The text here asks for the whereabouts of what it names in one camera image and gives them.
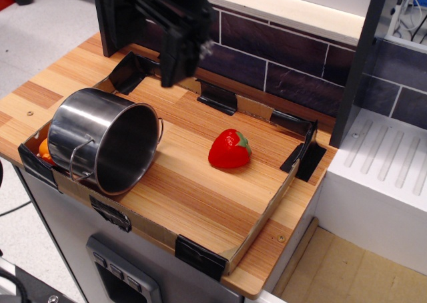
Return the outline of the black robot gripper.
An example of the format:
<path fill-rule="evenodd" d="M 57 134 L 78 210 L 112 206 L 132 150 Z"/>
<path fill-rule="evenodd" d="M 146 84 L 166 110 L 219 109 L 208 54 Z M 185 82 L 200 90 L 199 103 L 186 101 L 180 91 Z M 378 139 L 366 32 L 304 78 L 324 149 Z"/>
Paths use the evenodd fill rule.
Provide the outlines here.
<path fill-rule="evenodd" d="M 215 12 L 208 0 L 130 0 L 144 17 L 163 29 L 161 86 L 172 87 L 194 75 L 201 45 L 209 41 Z"/>

